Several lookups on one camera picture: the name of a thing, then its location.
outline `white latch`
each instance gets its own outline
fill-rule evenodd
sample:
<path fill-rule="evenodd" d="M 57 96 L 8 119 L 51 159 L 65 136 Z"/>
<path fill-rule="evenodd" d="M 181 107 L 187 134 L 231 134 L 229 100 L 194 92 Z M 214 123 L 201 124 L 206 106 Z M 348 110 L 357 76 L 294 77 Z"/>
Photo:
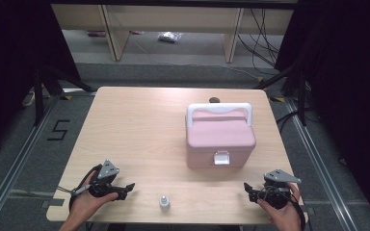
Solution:
<path fill-rule="evenodd" d="M 230 165 L 230 154 L 228 151 L 218 151 L 215 153 L 214 162 L 215 166 L 228 166 Z"/>

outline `small white bottle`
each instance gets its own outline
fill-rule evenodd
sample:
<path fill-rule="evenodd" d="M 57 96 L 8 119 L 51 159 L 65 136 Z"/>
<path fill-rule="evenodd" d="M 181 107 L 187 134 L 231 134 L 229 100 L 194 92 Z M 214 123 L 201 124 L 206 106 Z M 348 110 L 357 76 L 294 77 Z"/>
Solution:
<path fill-rule="evenodd" d="M 162 211 L 168 211 L 170 209 L 170 199 L 163 195 L 160 198 L 160 207 Z"/>

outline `pink box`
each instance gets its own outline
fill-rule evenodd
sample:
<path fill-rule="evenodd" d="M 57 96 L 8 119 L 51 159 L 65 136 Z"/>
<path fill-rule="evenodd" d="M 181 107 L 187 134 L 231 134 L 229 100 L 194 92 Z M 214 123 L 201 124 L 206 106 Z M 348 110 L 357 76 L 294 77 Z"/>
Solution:
<path fill-rule="evenodd" d="M 187 165 L 242 167 L 256 145 L 249 103 L 191 104 L 186 115 Z"/>

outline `light wood table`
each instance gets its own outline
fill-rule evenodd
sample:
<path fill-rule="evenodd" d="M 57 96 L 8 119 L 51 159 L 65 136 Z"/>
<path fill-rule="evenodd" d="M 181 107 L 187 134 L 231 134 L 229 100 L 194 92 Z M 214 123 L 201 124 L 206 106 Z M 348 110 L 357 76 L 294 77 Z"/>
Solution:
<path fill-rule="evenodd" d="M 189 104 L 248 102 L 257 144 L 244 167 L 190 169 L 186 165 L 185 114 Z M 293 174 L 266 93 L 262 90 L 101 88 L 68 160 L 59 186 L 73 189 L 94 166 L 110 160 L 119 168 L 113 186 L 135 183 L 123 201 L 106 204 L 95 222 L 259 224 L 268 216 L 249 202 L 244 182 L 263 187 L 263 173 Z M 163 212 L 159 198 L 171 208 Z M 63 206 L 50 206 L 49 220 L 66 220 Z"/>

